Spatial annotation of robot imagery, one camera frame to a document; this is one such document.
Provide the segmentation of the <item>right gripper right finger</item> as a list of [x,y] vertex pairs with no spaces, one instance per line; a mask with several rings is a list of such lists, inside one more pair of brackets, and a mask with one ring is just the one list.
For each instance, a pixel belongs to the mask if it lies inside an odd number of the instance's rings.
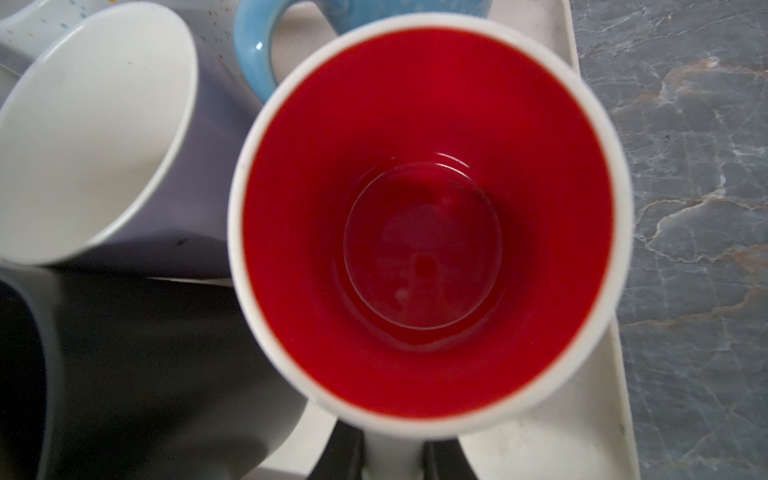
[[457,438],[427,441],[424,445],[426,480],[477,480]]

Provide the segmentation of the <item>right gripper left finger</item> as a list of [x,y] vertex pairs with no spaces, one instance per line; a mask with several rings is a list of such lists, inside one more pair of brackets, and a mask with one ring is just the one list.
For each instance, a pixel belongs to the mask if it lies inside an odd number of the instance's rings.
[[308,480],[361,480],[364,433],[338,420]]

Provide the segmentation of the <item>white mug red inside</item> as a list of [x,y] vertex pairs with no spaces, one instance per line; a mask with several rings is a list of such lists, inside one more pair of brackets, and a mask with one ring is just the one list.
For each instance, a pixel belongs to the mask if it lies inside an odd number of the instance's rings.
[[228,217],[253,335],[362,431],[365,479],[421,479],[428,441],[565,384],[614,315],[632,233],[623,149],[581,76],[447,13],[304,60],[244,143]]

